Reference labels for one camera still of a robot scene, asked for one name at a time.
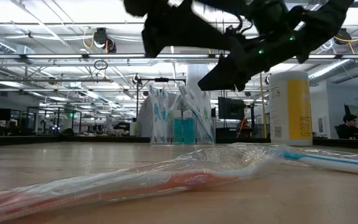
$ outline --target wooden table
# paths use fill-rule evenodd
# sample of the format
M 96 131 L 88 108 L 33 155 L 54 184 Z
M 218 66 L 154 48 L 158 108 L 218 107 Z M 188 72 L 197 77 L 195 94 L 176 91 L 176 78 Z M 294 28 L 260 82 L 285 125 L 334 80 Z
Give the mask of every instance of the wooden table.
M 165 161 L 196 148 L 96 142 L 4 146 L 0 147 L 0 190 Z M 269 176 L 255 180 L 68 208 L 8 223 L 355 224 L 358 175 L 285 163 Z

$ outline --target ceiling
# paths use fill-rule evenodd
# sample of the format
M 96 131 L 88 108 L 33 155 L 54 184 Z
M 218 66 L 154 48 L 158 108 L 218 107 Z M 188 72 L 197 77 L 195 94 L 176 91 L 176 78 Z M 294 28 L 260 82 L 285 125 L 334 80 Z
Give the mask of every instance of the ceiling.
M 180 4 L 181 1 L 170 1 L 172 4 Z M 319 5 L 308 4 L 308 1 L 289 0 L 286 1 L 288 8 L 300 4 L 307 9 L 317 9 Z M 0 41 L 8 46 L 17 47 L 24 45 L 29 47 L 36 54 L 103 54 L 104 52 L 93 45 L 91 48 L 92 33 L 97 27 L 105 27 L 108 29 L 108 35 L 115 41 L 117 45 L 117 54 L 142 54 L 144 48 L 140 33 L 144 26 L 145 18 L 133 17 L 126 13 L 122 1 L 120 0 L 26 0 L 22 1 L 25 10 L 18 7 L 10 0 L 0 0 Z M 193 10 L 210 22 L 212 26 L 219 30 L 229 25 L 238 25 L 235 16 L 222 13 L 215 9 L 204 7 L 200 4 L 194 4 Z M 249 22 L 244 22 L 244 26 L 249 26 Z M 353 39 L 358 39 L 358 7 L 350 8 L 347 13 L 346 21 L 343 25 L 351 34 Z M 246 31 L 249 37 L 257 36 L 258 33 L 253 27 Z M 358 53 L 358 41 L 353 43 L 356 53 Z M 217 50 L 197 49 L 189 47 L 166 47 L 163 54 L 216 54 Z M 337 45 L 328 42 L 320 49 L 313 52 L 314 54 L 351 54 L 349 45 Z M 83 89 L 133 89 L 134 84 L 132 77 L 138 74 L 141 78 L 186 78 L 188 73 L 188 65 L 190 63 L 208 64 L 212 69 L 216 64 L 216 60 L 154 60 L 154 59 L 109 59 L 109 68 L 98 72 L 94 70 L 93 63 L 95 60 L 47 60 L 37 59 L 34 64 L 26 65 L 17 63 L 14 60 L 0 60 L 0 66 L 8 69 L 13 75 L 2 76 L 9 78 L 23 78 L 27 67 L 27 74 L 31 74 L 34 79 L 48 79 L 51 77 L 62 79 L 78 79 L 77 82 L 57 83 L 50 85 L 49 83 L 31 83 L 32 87 L 36 85 L 39 88 L 46 89 L 64 89 L 64 88 L 83 88 Z M 263 74 L 264 77 L 283 72 L 287 70 L 304 70 L 317 67 L 320 64 L 331 63 L 324 62 L 306 62 L 298 65 L 293 60 L 281 63 L 270 69 L 269 74 Z M 348 72 L 357 73 L 357 68 Z M 334 82 L 346 77 L 346 73 L 339 73 L 329 80 Z M 99 82 L 106 77 L 110 82 Z M 81 82 L 81 80 L 90 79 L 93 82 Z M 165 87 L 176 90 L 177 85 L 170 83 L 156 83 L 157 87 Z M 0 88 L 8 88 L 9 86 L 0 85 Z M 248 90 L 260 90 L 259 76 L 252 77 L 247 84 Z M 263 82 L 262 88 L 267 89 L 267 85 Z M 51 96 L 56 93 L 38 92 L 42 96 Z M 106 101 L 116 103 L 132 103 L 135 92 L 130 91 L 124 93 L 117 92 L 97 92 L 98 96 Z M 234 93 L 228 93 L 229 97 L 238 98 Z M 215 100 L 220 95 L 220 91 L 211 94 L 211 98 Z M 101 103 L 101 101 L 88 99 L 90 96 L 79 96 L 78 92 L 56 95 L 59 97 L 68 97 L 75 102 L 89 101 L 90 103 Z M 252 92 L 252 96 L 246 97 L 240 94 L 243 99 L 260 99 L 260 92 Z M 51 98 L 50 102 L 59 102 Z

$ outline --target person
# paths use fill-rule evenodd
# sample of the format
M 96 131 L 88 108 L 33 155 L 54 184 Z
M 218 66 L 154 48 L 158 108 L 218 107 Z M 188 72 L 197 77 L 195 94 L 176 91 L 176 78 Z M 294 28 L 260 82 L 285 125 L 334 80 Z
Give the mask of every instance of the person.
M 344 124 L 338 126 L 338 136 L 340 139 L 355 139 L 355 134 L 358 133 L 357 116 L 347 114 L 343 117 Z

